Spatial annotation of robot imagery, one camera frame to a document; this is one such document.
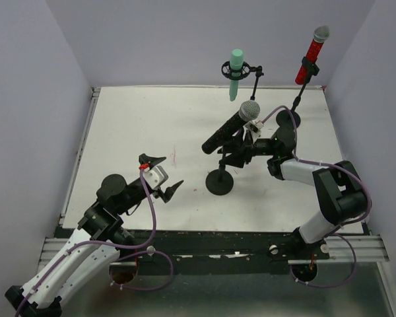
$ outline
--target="wall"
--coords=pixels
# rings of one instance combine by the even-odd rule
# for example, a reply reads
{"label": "wall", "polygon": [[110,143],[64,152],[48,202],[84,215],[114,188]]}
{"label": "wall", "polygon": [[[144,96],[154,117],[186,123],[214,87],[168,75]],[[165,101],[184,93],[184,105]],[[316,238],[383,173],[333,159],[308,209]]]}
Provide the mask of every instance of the wall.
{"label": "wall", "polygon": [[234,48],[262,64],[263,85],[294,85],[314,29],[328,24],[332,36],[312,81],[324,85],[374,0],[47,2],[94,86],[226,85],[220,68]]}
{"label": "wall", "polygon": [[370,226],[396,280],[396,1],[376,1],[326,96],[341,149],[372,193]]}
{"label": "wall", "polygon": [[45,1],[0,1],[0,316],[63,203],[91,90]]}

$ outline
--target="microphone head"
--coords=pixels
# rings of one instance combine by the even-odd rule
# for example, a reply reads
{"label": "microphone head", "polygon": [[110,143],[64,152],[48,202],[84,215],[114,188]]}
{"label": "microphone head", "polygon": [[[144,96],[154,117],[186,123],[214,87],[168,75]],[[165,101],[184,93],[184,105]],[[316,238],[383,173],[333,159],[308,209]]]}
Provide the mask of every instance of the microphone head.
{"label": "microphone head", "polygon": [[330,28],[327,25],[321,25],[314,31],[314,41],[324,43],[330,36]]}
{"label": "microphone head", "polygon": [[248,122],[257,119],[259,112],[259,104],[256,101],[248,100],[240,105],[239,117]]}

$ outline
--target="white tabletop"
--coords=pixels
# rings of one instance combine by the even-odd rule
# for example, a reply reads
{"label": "white tabletop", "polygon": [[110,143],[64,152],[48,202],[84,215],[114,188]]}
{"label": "white tabletop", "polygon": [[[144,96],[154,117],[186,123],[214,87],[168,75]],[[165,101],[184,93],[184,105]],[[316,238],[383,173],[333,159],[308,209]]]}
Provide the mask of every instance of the white tabletop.
{"label": "white tabletop", "polygon": [[[291,105],[297,93],[258,90],[260,119],[281,104]],[[205,187],[207,173],[218,167],[220,155],[204,154],[201,145],[250,95],[250,89],[240,89],[237,99],[229,102],[225,88],[102,88],[63,227],[77,226],[107,175],[121,174],[127,183],[138,178],[142,153],[168,158],[162,166],[170,179],[163,189],[185,180],[169,203],[154,200],[158,230],[289,232],[305,223],[318,209],[315,189],[270,176],[268,157],[255,157],[243,169],[227,166],[234,188],[226,196],[215,196]],[[298,113],[298,156],[342,160],[323,91],[305,91]],[[272,136],[277,128],[273,117],[262,137]],[[123,220],[127,229],[150,229],[148,203]],[[362,227],[353,224],[342,232],[361,233]]]}

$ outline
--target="teal microphone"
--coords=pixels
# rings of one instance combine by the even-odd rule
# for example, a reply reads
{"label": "teal microphone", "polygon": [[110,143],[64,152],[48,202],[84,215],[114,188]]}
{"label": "teal microphone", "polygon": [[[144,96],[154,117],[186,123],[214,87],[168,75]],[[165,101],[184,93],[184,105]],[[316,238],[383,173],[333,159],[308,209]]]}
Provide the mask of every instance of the teal microphone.
{"label": "teal microphone", "polygon": [[[242,50],[235,49],[232,51],[232,55],[230,55],[230,69],[232,70],[232,76],[233,77],[239,77],[242,72],[234,72],[234,71],[240,71],[242,69],[242,66],[244,65],[244,53]],[[236,99],[236,96],[238,95],[238,86],[239,86],[239,81],[230,81],[230,87],[229,87],[229,97],[230,101],[234,101]]]}

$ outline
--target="purple cable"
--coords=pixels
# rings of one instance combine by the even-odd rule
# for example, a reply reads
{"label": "purple cable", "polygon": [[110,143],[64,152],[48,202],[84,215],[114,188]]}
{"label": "purple cable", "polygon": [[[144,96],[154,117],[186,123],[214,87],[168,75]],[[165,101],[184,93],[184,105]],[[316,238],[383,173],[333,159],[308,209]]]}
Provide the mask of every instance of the purple cable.
{"label": "purple cable", "polygon": [[[262,122],[265,123],[273,114],[275,114],[280,109],[285,109],[288,112],[290,119],[292,120],[292,125],[293,125],[293,129],[294,129],[294,133],[295,133],[295,142],[297,144],[298,143],[298,129],[296,127],[295,118],[292,115],[292,112],[286,106],[279,106],[279,107],[275,108],[267,117],[265,117],[265,119]],[[363,221],[366,217],[368,217],[368,215],[371,212],[371,208],[372,208],[372,199],[371,199],[370,192],[368,191],[368,188],[364,185],[364,183],[358,177],[356,177],[354,174],[352,174],[351,172],[349,172],[348,170],[345,170],[344,168],[342,168],[340,166],[337,166],[335,164],[329,164],[329,163],[315,162],[312,160],[301,160],[300,158],[298,158],[298,155],[296,154],[296,147],[293,150],[293,156],[298,162],[303,162],[305,164],[316,165],[316,166],[333,167],[333,168],[336,168],[337,170],[340,170],[342,173],[345,173],[346,175],[349,175],[350,177],[352,177],[355,180],[355,182],[357,182],[361,186],[362,191],[364,192],[365,196],[367,197],[367,210],[361,217],[359,217],[355,220],[345,221],[341,226],[337,227],[336,229],[334,229],[333,231],[331,231],[325,235],[325,238],[328,236],[332,236],[332,235],[340,237],[349,245],[350,250],[352,251],[352,255],[354,256],[354,265],[352,267],[352,272],[344,281],[337,283],[337,284],[332,284],[332,285],[317,285],[317,284],[306,283],[306,282],[300,281],[298,278],[296,278],[296,276],[292,272],[292,266],[290,266],[290,274],[293,276],[293,278],[296,280],[296,282],[298,282],[300,284],[307,285],[310,287],[315,287],[318,289],[329,289],[329,288],[333,288],[333,287],[342,286],[345,283],[348,283],[350,280],[352,280],[356,274],[356,254],[355,254],[354,248],[352,247],[352,244],[350,244],[350,242],[347,239],[345,239],[343,236],[341,236],[340,234],[337,234],[336,231],[338,231],[341,227],[343,227],[345,225],[349,225],[351,223],[359,223],[360,221]]]}
{"label": "purple cable", "polygon": [[355,253],[354,248],[352,247],[352,244],[350,244],[350,242],[345,237],[343,237],[340,234],[335,233],[335,234],[332,234],[332,236],[338,236],[340,239],[345,241],[349,245],[350,251],[352,251],[352,255],[354,257],[354,264],[352,266],[352,271],[351,271],[350,275],[346,279],[341,281],[340,283],[336,283],[336,284],[326,284],[326,285],[313,284],[313,283],[309,283],[309,282],[307,283],[307,282],[299,280],[295,276],[295,274],[293,274],[292,266],[290,266],[290,269],[289,269],[290,270],[290,274],[293,277],[293,279],[295,280],[295,282],[297,282],[299,284],[302,284],[302,285],[305,285],[305,286],[315,287],[316,289],[332,289],[334,287],[339,287],[339,286],[342,286],[342,285],[348,283],[349,281],[351,281],[355,277],[355,274],[356,274],[356,253]]}
{"label": "purple cable", "polygon": [[[147,184],[145,183],[145,179],[144,179],[143,174],[144,174],[144,170],[140,170],[139,171],[139,179],[141,180],[141,184],[144,187],[144,191],[145,191],[145,194],[147,196],[148,203],[150,204],[151,216],[152,216],[152,231],[151,231],[151,234],[150,234],[150,237],[148,238],[148,240],[145,241],[144,243],[141,243],[141,244],[137,245],[137,246],[126,246],[126,245],[123,245],[123,244],[114,244],[114,243],[104,242],[104,241],[84,241],[84,242],[80,242],[80,243],[76,244],[75,246],[73,246],[72,248],[67,249],[67,255],[63,254],[60,258],[57,259],[56,262],[54,262],[54,264],[38,280],[37,284],[35,284],[32,287],[32,290],[34,290],[34,292],[36,292],[38,290],[38,287],[47,279],[47,277],[50,275],[50,273],[66,258],[66,256],[70,255],[73,252],[73,250],[75,250],[75,249],[77,249],[77,248],[79,248],[81,246],[85,246],[87,244],[99,244],[99,245],[104,245],[104,246],[113,246],[114,248],[135,250],[135,249],[144,248],[144,247],[148,246],[151,243],[152,239],[154,238],[154,236],[156,234],[157,219],[156,219],[156,212],[155,212],[155,209],[154,209],[154,204],[152,203],[151,195],[150,195],[150,192],[148,191],[148,187],[147,187]],[[19,315],[21,313],[21,310],[22,310],[22,307],[26,304],[26,302],[28,302],[28,299],[31,297],[31,295],[32,295],[32,293],[29,292],[25,296],[25,298],[22,300],[22,302],[20,302],[20,304],[19,304],[19,306],[18,306],[18,308],[16,310],[15,317],[19,317]]]}
{"label": "purple cable", "polygon": [[[114,281],[113,274],[111,273],[110,274],[110,278],[112,279],[113,284],[117,285],[117,286],[120,286],[120,287],[123,287],[124,289],[131,289],[133,291],[157,291],[157,290],[163,289],[167,285],[169,285],[173,281],[173,277],[174,277],[173,276],[173,273],[174,273],[173,262],[172,262],[172,260],[170,259],[170,257],[167,254],[165,254],[165,253],[163,253],[161,251],[155,250],[155,251],[153,251],[153,253],[160,254],[161,256],[164,256],[167,259],[167,261],[169,262],[170,274],[169,274],[169,278],[167,279],[167,281],[165,281],[163,284],[161,284],[159,286],[154,286],[154,287],[148,287],[148,288],[145,288],[145,287],[134,287],[134,286],[129,286],[129,285],[125,285],[125,284],[116,283]],[[118,261],[123,261],[123,260],[127,260],[129,258],[134,258],[136,256],[140,256],[141,254],[148,254],[148,251],[135,252],[134,254],[129,254],[128,256],[124,256],[124,257],[118,259]]]}

